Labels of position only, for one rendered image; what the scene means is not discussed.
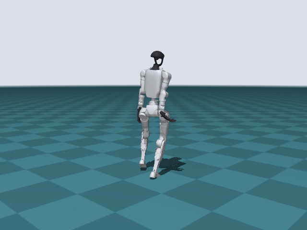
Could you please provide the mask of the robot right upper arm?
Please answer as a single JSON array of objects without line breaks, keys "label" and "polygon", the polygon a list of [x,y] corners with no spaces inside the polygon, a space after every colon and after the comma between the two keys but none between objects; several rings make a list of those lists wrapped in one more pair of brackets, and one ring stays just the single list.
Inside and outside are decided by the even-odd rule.
[{"label": "robot right upper arm", "polygon": [[166,91],[167,88],[168,88],[168,85],[169,85],[169,82],[172,78],[172,75],[168,72],[165,72],[165,71],[162,71],[162,77],[163,77],[163,82],[162,82],[162,86],[161,86],[161,91],[164,91],[165,92],[165,98],[168,97],[168,92]]}]

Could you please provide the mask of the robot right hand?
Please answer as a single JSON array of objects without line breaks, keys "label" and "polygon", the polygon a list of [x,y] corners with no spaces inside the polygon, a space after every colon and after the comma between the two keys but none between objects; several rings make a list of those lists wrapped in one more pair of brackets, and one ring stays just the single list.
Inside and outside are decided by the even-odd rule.
[{"label": "robot right hand", "polygon": [[170,122],[175,122],[176,121],[175,119],[168,118],[163,111],[160,111],[160,114],[162,115],[161,117],[163,117],[164,119],[166,119],[166,120],[168,120]]}]

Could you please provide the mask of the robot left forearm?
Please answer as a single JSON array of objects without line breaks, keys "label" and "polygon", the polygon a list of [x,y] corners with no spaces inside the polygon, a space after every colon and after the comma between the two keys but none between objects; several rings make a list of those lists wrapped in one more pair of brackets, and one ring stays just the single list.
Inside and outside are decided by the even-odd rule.
[{"label": "robot left forearm", "polygon": [[141,93],[141,89],[139,90],[139,101],[138,101],[138,109],[139,107],[143,108],[143,105],[144,105],[144,98],[145,98],[145,95],[143,94],[140,94]]}]

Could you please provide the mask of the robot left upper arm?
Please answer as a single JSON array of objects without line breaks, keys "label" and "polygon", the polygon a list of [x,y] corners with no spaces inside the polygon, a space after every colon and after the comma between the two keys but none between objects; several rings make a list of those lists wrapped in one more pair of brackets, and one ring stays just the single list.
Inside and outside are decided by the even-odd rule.
[{"label": "robot left upper arm", "polygon": [[146,70],[142,70],[142,71],[140,72],[140,76],[141,76],[141,93],[140,93],[140,94],[146,94],[146,93],[145,93],[145,90],[144,90],[145,72],[146,72]]}]

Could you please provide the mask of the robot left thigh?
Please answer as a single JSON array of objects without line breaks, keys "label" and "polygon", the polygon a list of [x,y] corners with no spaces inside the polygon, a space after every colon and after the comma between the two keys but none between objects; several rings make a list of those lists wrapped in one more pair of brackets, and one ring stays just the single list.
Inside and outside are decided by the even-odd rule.
[{"label": "robot left thigh", "polygon": [[146,116],[146,108],[142,108],[139,112],[139,118],[142,123],[143,138],[148,138],[150,136],[149,131],[149,117]]}]

